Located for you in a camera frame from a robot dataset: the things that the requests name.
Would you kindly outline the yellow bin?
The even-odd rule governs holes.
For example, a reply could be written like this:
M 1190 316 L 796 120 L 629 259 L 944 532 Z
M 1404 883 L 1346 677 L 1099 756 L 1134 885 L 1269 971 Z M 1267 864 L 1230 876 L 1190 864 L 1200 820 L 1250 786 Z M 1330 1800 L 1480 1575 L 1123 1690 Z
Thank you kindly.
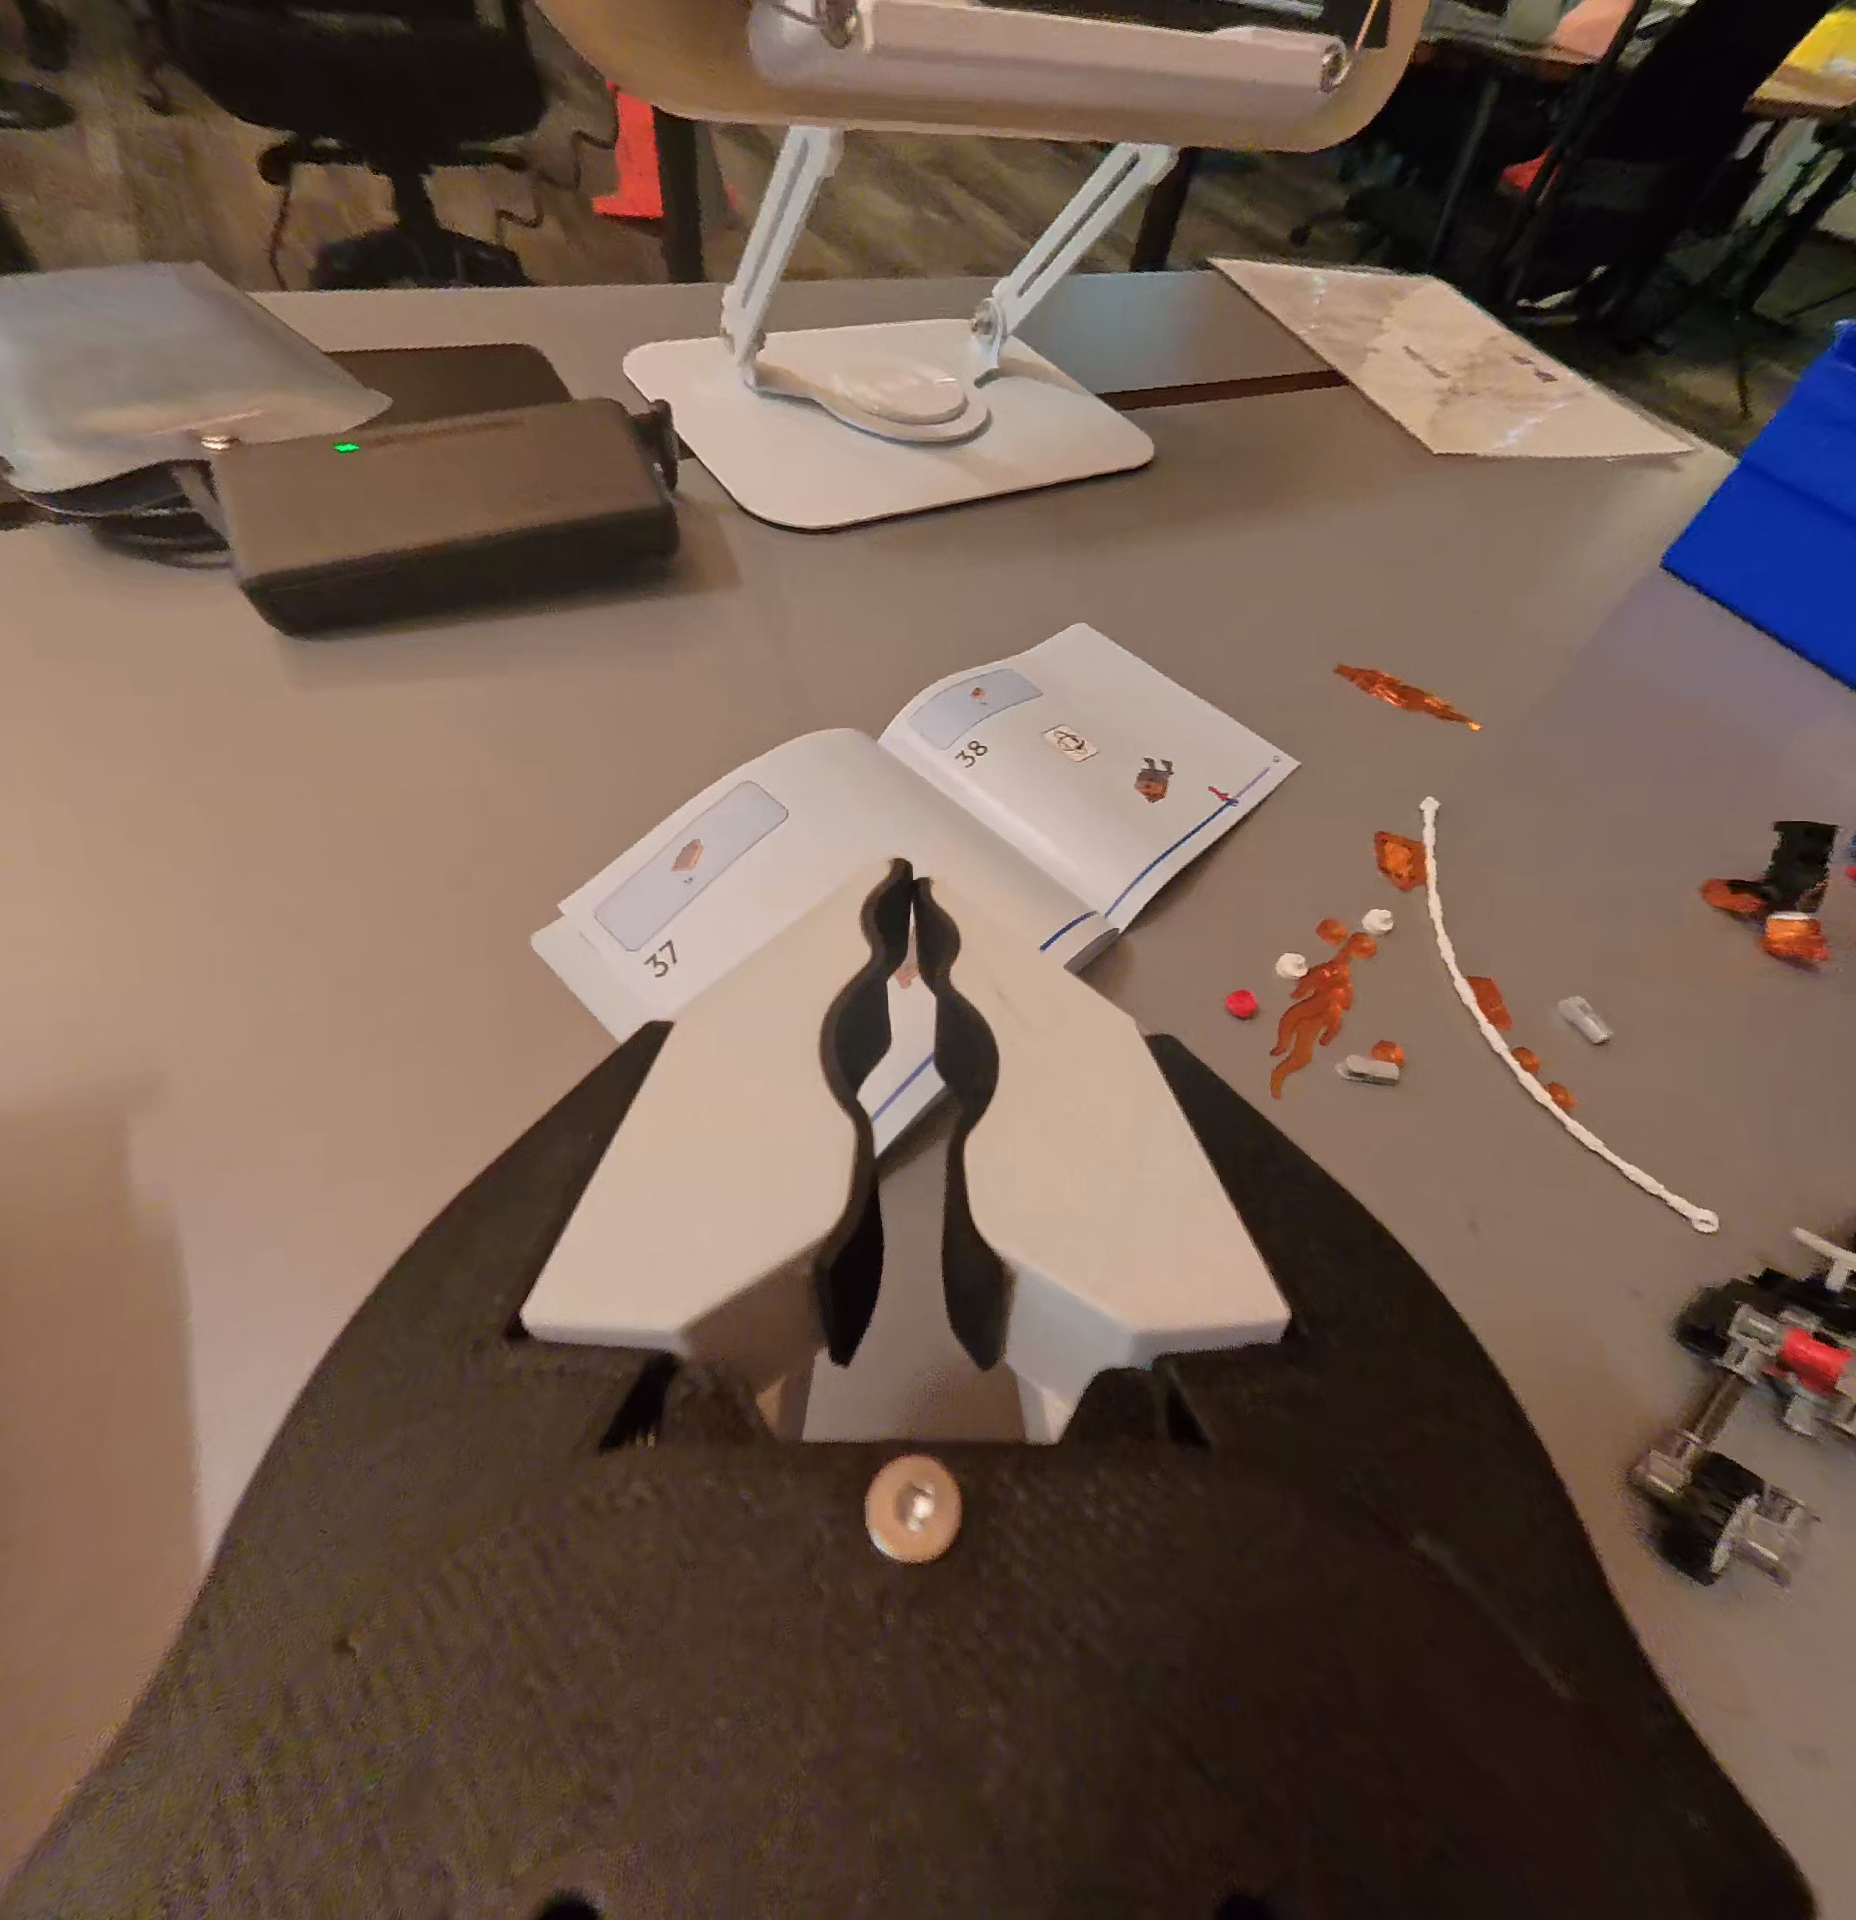
M 1825 93 L 1837 102 L 1856 98 L 1856 2 L 1837 2 L 1781 58 L 1768 88 Z

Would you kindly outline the black flaming lego minifigure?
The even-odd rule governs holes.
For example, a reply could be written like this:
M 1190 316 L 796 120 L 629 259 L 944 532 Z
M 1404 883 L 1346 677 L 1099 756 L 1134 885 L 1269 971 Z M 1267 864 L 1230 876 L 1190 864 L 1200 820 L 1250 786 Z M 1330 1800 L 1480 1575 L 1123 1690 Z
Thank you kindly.
M 1758 930 L 1758 947 L 1795 969 L 1829 966 L 1821 930 L 1837 828 L 1825 820 L 1774 820 L 1774 845 L 1761 876 L 1709 876 L 1701 900 Z

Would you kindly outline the branched orange lego flame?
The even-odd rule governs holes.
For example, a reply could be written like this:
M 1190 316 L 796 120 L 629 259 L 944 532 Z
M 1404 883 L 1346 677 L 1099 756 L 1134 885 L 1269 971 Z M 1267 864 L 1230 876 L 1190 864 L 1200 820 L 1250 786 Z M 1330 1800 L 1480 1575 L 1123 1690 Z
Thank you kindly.
M 1323 1044 L 1341 1035 L 1352 1011 L 1352 969 L 1333 947 L 1305 978 L 1292 986 L 1287 1014 L 1276 1021 L 1269 1097 L 1278 1098 L 1287 1080 L 1306 1067 Z

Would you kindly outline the silver foil bag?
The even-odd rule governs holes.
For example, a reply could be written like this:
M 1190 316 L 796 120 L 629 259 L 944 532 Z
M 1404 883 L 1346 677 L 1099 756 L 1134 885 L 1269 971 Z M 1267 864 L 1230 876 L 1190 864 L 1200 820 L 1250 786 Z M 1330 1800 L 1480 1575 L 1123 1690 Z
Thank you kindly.
M 0 460 L 75 493 L 226 442 L 343 437 L 390 405 L 198 262 L 0 277 Z

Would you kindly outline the black desk pad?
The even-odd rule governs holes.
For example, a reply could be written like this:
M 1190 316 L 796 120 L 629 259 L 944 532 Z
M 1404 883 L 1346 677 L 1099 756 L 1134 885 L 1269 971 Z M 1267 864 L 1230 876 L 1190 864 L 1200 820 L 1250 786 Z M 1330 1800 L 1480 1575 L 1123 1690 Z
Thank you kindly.
M 408 428 L 546 404 L 567 404 L 570 387 L 528 345 L 327 349 L 357 383 L 383 392 L 387 409 L 361 425 Z

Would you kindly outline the narrow orange lego flame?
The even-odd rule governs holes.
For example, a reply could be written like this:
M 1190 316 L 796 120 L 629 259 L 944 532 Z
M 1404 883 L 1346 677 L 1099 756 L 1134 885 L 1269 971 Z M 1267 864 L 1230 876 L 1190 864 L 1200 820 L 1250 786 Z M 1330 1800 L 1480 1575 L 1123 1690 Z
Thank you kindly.
M 1420 686 L 1413 681 L 1404 681 L 1400 676 L 1380 668 L 1380 666 L 1355 666 L 1355 662 L 1337 662 L 1334 677 L 1346 681 L 1352 686 L 1369 694 L 1373 701 L 1394 707 L 1400 713 L 1408 715 L 1426 715 L 1444 726 L 1459 726 L 1471 735 L 1478 735 L 1484 726 L 1478 717 L 1471 717 L 1467 713 L 1461 713 L 1459 707 L 1452 707 L 1447 696 Z

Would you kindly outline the red object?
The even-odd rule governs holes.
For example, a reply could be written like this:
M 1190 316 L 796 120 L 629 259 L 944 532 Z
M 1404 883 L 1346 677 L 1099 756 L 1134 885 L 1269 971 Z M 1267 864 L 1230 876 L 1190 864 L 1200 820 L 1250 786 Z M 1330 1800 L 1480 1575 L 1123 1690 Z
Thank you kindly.
M 626 89 L 611 89 L 612 142 L 611 190 L 591 196 L 588 208 L 601 221 L 661 229 L 667 224 L 667 190 L 661 181 L 661 125 L 648 102 Z

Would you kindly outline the white laptop stand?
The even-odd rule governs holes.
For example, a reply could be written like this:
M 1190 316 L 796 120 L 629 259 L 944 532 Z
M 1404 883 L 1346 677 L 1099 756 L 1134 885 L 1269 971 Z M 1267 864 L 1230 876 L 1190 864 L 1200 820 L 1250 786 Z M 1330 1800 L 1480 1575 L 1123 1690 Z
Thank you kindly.
M 714 332 L 626 354 L 626 380 L 671 409 L 699 467 L 748 518 L 794 532 L 1146 467 L 1152 439 L 1017 333 L 1194 150 L 1108 142 L 964 322 L 775 332 L 772 301 L 846 135 L 785 127 Z

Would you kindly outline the black lego motorcycle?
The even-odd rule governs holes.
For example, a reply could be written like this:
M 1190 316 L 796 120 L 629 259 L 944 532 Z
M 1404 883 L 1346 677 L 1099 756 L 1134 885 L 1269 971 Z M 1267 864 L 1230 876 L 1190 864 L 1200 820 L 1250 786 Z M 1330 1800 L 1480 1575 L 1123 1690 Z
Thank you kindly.
M 1795 1228 L 1795 1241 L 1820 1261 L 1808 1275 L 1766 1267 L 1686 1300 L 1672 1336 L 1708 1386 L 1628 1470 L 1662 1562 L 1699 1586 L 1735 1567 L 1788 1586 L 1816 1528 L 1808 1505 L 1721 1450 L 1740 1406 L 1856 1450 L 1856 1228 L 1844 1241 Z

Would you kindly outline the black office chair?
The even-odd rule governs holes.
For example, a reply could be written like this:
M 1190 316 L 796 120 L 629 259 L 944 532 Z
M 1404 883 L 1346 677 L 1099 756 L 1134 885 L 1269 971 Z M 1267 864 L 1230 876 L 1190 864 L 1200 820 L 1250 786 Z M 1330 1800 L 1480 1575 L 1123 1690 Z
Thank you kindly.
M 317 291 L 528 286 L 499 237 L 439 224 L 439 169 L 518 165 L 548 113 L 520 2 L 167 2 L 174 66 L 226 114 L 272 130 L 258 172 L 282 235 L 299 169 L 387 184 L 387 227 L 313 257 Z

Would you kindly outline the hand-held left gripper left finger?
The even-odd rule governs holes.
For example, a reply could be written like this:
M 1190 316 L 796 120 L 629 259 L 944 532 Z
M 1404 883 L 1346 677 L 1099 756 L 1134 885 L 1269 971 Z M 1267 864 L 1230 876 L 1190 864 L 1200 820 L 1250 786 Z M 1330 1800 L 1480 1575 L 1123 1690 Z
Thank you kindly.
M 914 868 L 886 858 L 635 1035 L 642 1077 L 520 1328 L 772 1390 L 858 1355 L 883 1284 L 861 1104 L 893 1050 Z

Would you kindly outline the black power bank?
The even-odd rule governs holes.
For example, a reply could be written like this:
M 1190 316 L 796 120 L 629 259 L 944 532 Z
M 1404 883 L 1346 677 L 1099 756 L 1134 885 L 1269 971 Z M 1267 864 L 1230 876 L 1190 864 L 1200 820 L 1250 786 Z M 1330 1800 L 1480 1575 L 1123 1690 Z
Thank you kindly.
M 305 640 L 643 586 L 677 550 L 667 404 L 232 446 L 205 484 L 244 601 Z

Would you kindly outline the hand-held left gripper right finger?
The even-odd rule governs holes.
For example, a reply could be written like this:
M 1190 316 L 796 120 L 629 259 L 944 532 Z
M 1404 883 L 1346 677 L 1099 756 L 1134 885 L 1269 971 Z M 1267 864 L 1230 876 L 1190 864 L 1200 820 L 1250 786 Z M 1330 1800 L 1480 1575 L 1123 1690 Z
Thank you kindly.
M 944 1314 L 1013 1379 L 1026 1437 L 1058 1443 L 1108 1371 L 1283 1340 L 1292 1309 L 1141 1025 L 976 885 L 919 876 L 914 926 L 955 1104 Z

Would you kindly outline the lego instruction booklet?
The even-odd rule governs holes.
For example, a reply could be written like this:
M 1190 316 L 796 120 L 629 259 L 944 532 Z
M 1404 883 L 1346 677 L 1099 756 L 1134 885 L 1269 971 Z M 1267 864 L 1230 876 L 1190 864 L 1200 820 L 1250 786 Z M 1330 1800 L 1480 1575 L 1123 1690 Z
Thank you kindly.
M 880 737 L 816 732 L 676 807 L 528 947 L 626 1042 L 671 1021 L 846 878 L 978 878 L 1083 971 L 1298 759 L 1091 625 L 919 692 Z

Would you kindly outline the plain blue storage bin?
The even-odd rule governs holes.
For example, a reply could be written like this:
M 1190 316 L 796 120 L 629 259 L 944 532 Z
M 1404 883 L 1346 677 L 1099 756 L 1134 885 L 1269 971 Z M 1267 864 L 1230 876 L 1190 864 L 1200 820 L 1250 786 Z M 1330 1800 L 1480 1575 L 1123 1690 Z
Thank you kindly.
M 1856 320 L 1662 566 L 1856 694 Z

